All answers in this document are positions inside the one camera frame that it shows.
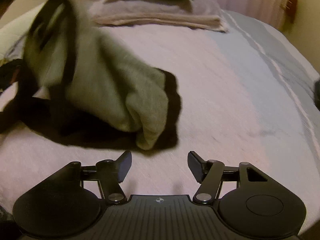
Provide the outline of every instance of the ribbed plastic surface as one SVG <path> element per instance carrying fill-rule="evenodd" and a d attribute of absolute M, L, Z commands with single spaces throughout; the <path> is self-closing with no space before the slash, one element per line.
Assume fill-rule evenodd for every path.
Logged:
<path fill-rule="evenodd" d="M 69 240 L 244 240 L 225 227 L 213 209 L 191 203 L 187 195 L 133 195 L 111 206 L 91 228 Z"/>

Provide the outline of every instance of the pillow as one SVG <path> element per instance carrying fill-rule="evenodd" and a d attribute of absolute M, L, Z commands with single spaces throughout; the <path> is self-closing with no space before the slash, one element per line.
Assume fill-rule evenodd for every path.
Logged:
<path fill-rule="evenodd" d="M 217 0 L 99 0 L 89 9 L 101 25 L 166 24 L 226 31 Z"/>

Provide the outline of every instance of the gray cloth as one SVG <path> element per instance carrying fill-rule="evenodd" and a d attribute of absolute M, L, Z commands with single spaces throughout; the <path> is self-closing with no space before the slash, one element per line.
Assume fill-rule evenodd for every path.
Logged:
<path fill-rule="evenodd" d="M 76 12 L 77 58 L 66 98 L 78 109 L 120 131 L 138 132 L 137 146 L 151 149 L 166 123 L 164 74 L 137 59 L 108 33 L 93 27 L 76 0 L 70 1 Z M 38 28 L 26 38 L 23 57 L 39 86 L 51 87 L 62 80 L 67 58 L 67 19 L 55 28 L 62 13 L 58 8 L 44 33 Z M 46 36 L 50 28 L 54 31 L 41 48 L 39 36 Z"/>

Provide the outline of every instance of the circular pad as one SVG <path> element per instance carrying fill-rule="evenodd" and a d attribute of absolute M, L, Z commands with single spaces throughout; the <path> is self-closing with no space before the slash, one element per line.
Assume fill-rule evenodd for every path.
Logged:
<path fill-rule="evenodd" d="M 297 234 L 306 215 L 303 202 L 295 194 L 266 184 L 228 192 L 221 198 L 218 212 L 238 233 L 271 239 Z"/>
<path fill-rule="evenodd" d="M 95 194 L 70 185 L 31 189 L 13 206 L 20 228 L 33 236 L 65 237 L 89 227 L 100 213 Z"/>
<path fill-rule="evenodd" d="M 283 204 L 276 197 L 257 195 L 247 200 L 247 208 L 259 216 L 275 216 L 283 210 Z"/>

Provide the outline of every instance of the black strap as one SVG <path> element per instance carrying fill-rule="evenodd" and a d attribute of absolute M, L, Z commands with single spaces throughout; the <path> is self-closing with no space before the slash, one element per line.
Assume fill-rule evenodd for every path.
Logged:
<path fill-rule="evenodd" d="M 60 5 L 64 8 L 55 20 L 54 26 L 48 28 L 49 22 Z M 75 10 L 70 0 L 48 0 L 40 10 L 29 30 L 30 36 L 38 38 L 40 41 L 40 50 L 42 50 L 55 31 L 58 31 L 63 20 L 67 20 L 66 38 L 67 38 L 67 58 L 63 70 L 61 85 L 65 88 L 73 80 L 76 69 L 76 32 L 77 19 Z"/>

